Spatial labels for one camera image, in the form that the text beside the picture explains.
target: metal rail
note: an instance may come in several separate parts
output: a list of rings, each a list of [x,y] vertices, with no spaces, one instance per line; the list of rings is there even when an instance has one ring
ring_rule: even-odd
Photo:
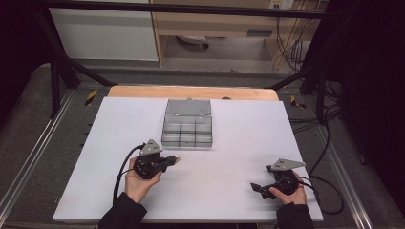
[[[38,163],[39,159],[42,156],[42,153],[45,151],[45,148],[50,142],[54,131],[56,130],[60,120],[69,107],[71,98],[74,93],[74,90],[70,90],[65,94],[59,112],[53,119],[48,122],[41,136],[36,141],[35,146],[32,148],[30,155],[27,157],[27,160],[25,161],[24,165],[18,172],[18,175],[12,182],[9,190],[0,201],[0,228],[6,221],[6,218],[9,215],[14,203],[17,201],[28,179],[30,178],[35,165]]]
[[[35,0],[32,1],[32,3],[40,7],[59,8],[59,9],[176,12],[176,13],[289,17],[289,18],[308,18],[308,19],[336,19],[342,15],[339,12],[323,12],[323,11],[273,10],[273,9],[254,9],[254,8],[249,9],[249,8],[233,8],[233,7],[69,1],[69,0]]]
[[[305,97],[307,104],[309,105],[309,110],[312,116],[315,116],[315,104],[312,99]],[[318,125],[318,131],[322,137],[322,140],[326,143],[327,141],[327,130],[324,126]],[[352,184],[352,180],[346,172],[345,167],[339,159],[333,143],[330,142],[328,147],[328,159],[330,161],[331,168],[333,169],[337,181],[339,182],[340,188],[342,190],[343,196],[348,203],[352,215],[357,227],[360,229],[372,229],[373,225],[369,219],[366,210],[363,207],[363,203],[360,200],[355,188]]]

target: metal bracket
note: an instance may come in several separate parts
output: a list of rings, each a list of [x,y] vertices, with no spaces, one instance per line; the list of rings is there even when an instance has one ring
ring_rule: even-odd
[[[294,161],[294,160],[287,160],[287,159],[279,159],[273,166],[271,166],[272,171],[286,171],[290,169],[295,169],[299,167],[306,166],[306,163]]]
[[[158,143],[154,139],[149,139],[149,141],[146,143],[146,145],[140,150],[139,155],[140,156],[145,156],[145,155],[152,155],[155,153],[160,153],[162,152],[163,149],[161,148]]]

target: human hand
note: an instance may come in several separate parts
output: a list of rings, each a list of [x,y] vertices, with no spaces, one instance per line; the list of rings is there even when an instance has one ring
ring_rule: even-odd
[[[298,181],[303,182],[303,180],[297,173],[294,172],[294,174],[297,177]],[[280,190],[274,187],[271,187],[269,191],[278,199],[280,199],[284,204],[288,204],[291,202],[293,202],[294,204],[307,204],[307,195],[304,191],[304,185],[301,183],[298,184],[297,190],[295,190],[295,192],[291,195],[285,195]]]
[[[125,175],[125,193],[135,203],[140,203],[148,194],[149,189],[159,182],[162,172],[158,172],[151,179],[142,179],[134,170],[132,170],[136,159],[136,157],[131,158],[129,162],[129,169],[131,171]]]

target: electrical wire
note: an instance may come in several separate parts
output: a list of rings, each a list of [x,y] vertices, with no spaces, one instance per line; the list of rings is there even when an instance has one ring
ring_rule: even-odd
[[[324,155],[326,154],[326,151],[328,150],[328,147],[329,147],[329,144],[330,144],[330,129],[329,129],[328,121],[330,121],[330,120],[336,118],[337,116],[340,116],[340,115],[341,115],[340,109],[339,109],[339,110],[332,111],[332,112],[330,111],[332,108],[335,108],[335,107],[337,107],[337,104],[334,104],[334,105],[332,105],[332,106],[329,106],[329,107],[326,109],[326,111],[325,111],[325,115],[324,115],[325,120],[324,120],[324,123],[325,123],[325,127],[326,127],[326,129],[327,129],[327,141],[326,141],[326,145],[325,145],[324,150],[322,151],[321,155],[318,157],[318,159],[316,160],[315,164],[313,165],[312,169],[309,171],[309,178],[315,178],[315,179],[321,180],[322,182],[328,184],[328,185],[336,192],[336,194],[339,196],[339,199],[340,199],[340,206],[339,206],[339,208],[338,208],[336,211],[327,211],[327,210],[321,208],[321,212],[322,212],[322,213],[325,213],[325,214],[328,214],[328,215],[338,215],[338,214],[340,214],[340,213],[343,212],[344,206],[345,206],[344,200],[343,200],[343,196],[342,196],[342,194],[339,192],[339,190],[337,189],[336,186],[334,186],[332,183],[330,183],[329,181],[325,180],[324,178],[315,176],[315,175],[313,174],[313,171],[316,169],[316,167],[319,165],[320,161],[322,160],[322,158],[323,158]],[[293,131],[295,134],[300,133],[300,132],[303,132],[303,131],[305,131],[305,130],[307,130],[307,129],[309,129],[309,128],[312,128],[312,127],[314,127],[314,126],[317,126],[317,125],[319,124],[319,121],[318,121],[317,118],[290,119],[289,122],[290,122],[291,126],[293,126],[293,125],[300,125],[300,124],[306,124],[306,125],[303,126],[303,127],[300,127],[300,128],[298,128],[298,129],[295,129],[295,130]],[[314,194],[315,194],[316,200],[318,201],[318,204],[321,205],[321,198],[319,197],[319,193],[316,192],[316,190],[314,190]]]
[[[276,32],[277,33],[276,41],[277,41],[277,46],[279,48],[279,51],[281,52],[281,55],[277,56],[274,59],[274,61],[273,61],[273,71],[274,71],[274,68],[275,68],[274,67],[274,62],[276,62],[276,60],[281,58],[281,57],[283,57],[286,60],[288,66],[292,70],[294,70],[296,73],[299,71],[299,69],[296,66],[296,63],[297,63],[298,58],[300,59],[300,62],[302,60],[301,58],[302,58],[302,50],[303,50],[303,48],[302,48],[302,40],[301,40],[301,38],[304,35],[307,28],[309,27],[309,22],[310,22],[309,19],[303,21],[303,24],[301,26],[301,32],[300,32],[297,40],[295,41],[294,45],[292,45],[289,49],[287,49],[287,47],[284,45],[283,40],[282,40],[281,35],[280,35],[280,17],[276,17],[276,31],[277,31]],[[291,50],[291,58],[289,58],[287,56],[287,52],[290,51],[290,50]]]
[[[133,153],[135,150],[141,150],[141,149],[143,149],[143,147],[144,147],[145,145],[146,145],[146,144],[143,143],[143,144],[141,144],[141,145],[135,147],[134,149],[131,150],[131,152],[129,152],[128,156],[124,159],[124,162],[122,163],[121,169],[119,170],[119,173],[118,173],[118,176],[117,176],[116,186],[114,187],[113,202],[116,201],[117,198],[118,198],[118,188],[119,188],[119,183],[120,183],[120,181],[121,181],[122,175],[124,175],[125,173],[129,172],[130,170],[132,170],[132,169],[129,169],[129,170],[125,171],[125,172],[122,172],[122,171],[124,170],[124,167],[125,167],[125,165],[126,165],[128,159],[129,159],[129,157],[131,157],[132,153]]]

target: gray carpet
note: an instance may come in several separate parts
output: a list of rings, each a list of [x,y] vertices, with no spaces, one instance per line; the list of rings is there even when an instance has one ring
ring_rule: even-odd
[[[209,42],[210,48],[204,50],[198,46],[183,44],[171,37],[167,47],[166,64],[160,68],[156,63],[146,64],[143,68],[117,68],[117,63],[108,66],[108,63],[102,61],[90,61],[90,65],[95,64],[92,67],[102,77],[120,84],[263,88],[279,82],[290,73],[290,70],[282,69],[274,74],[271,63],[268,62],[269,57],[263,51],[263,41],[210,38]],[[57,199],[61,197],[75,167],[81,145],[86,141],[85,134],[91,131],[89,124],[93,123],[102,97],[109,90],[97,86],[95,81],[87,76],[81,74],[79,78],[82,85],[75,91],[64,118],[11,210],[6,221],[8,226],[3,228],[92,228],[52,221]],[[285,102],[289,118],[312,117],[309,109],[290,106],[291,94],[296,96],[299,103],[307,101],[299,95],[297,89],[300,85],[301,82],[296,81],[278,92],[280,99]],[[87,107],[84,103],[91,89],[98,89],[98,92],[92,105]],[[21,102],[11,111],[8,122],[0,130],[0,197],[6,194],[46,127],[51,114],[51,102],[49,70],[39,68],[32,74],[32,80],[23,93]],[[360,163],[344,120],[336,118],[330,122],[330,137],[374,228],[405,228],[404,217],[374,169]],[[298,133],[295,138],[309,171],[325,144],[316,128]],[[327,156],[314,171],[314,175],[339,187]],[[337,210],[339,197],[335,191],[315,179],[313,184],[320,193],[321,208],[327,211]],[[324,221],[315,223],[317,228],[357,228],[346,202],[342,213],[336,216],[324,214],[324,218]],[[260,225],[261,229],[272,227],[273,224]]]
[[[109,73],[103,76],[122,79],[121,82],[136,84],[169,84],[169,85],[203,85],[203,86],[229,86],[229,87],[257,87],[261,88],[271,83],[270,80],[259,74],[207,74],[171,72],[167,75],[157,72]],[[33,147],[41,131],[48,121],[50,114],[49,74],[39,69],[32,75],[32,80],[24,92],[22,101],[12,111],[9,122],[1,131],[1,163],[3,176],[2,194],[6,192],[18,169],[22,166],[27,153]],[[86,140],[85,133],[91,130],[91,124],[96,116],[97,109],[108,88],[98,89],[98,93],[90,107],[84,106],[86,98],[92,88],[86,86],[75,92],[73,101],[62,122],[56,129],[53,138],[47,146],[42,158],[35,167],[32,176],[20,198],[16,201],[7,223],[28,222],[55,224],[52,221],[55,202],[66,187],[75,162],[81,151],[81,144]],[[305,100],[296,94],[297,101]],[[291,107],[289,95],[280,92],[280,99],[285,101],[288,117],[309,118],[308,109]],[[385,188],[377,178],[373,168],[364,166],[347,133],[344,121],[335,119],[330,123],[330,135],[345,168],[351,175],[353,184],[366,208],[367,213],[376,228],[405,228],[405,220],[398,212]],[[324,148],[316,128],[296,134],[296,140],[304,161],[309,170]],[[338,186],[335,175],[330,168],[328,158],[325,157],[314,172]],[[322,182],[313,181],[320,192],[321,207],[328,211],[335,211],[338,207],[338,196]],[[352,213],[345,205],[344,211],[337,216],[324,215],[325,221],[317,222],[317,228],[355,228]]]

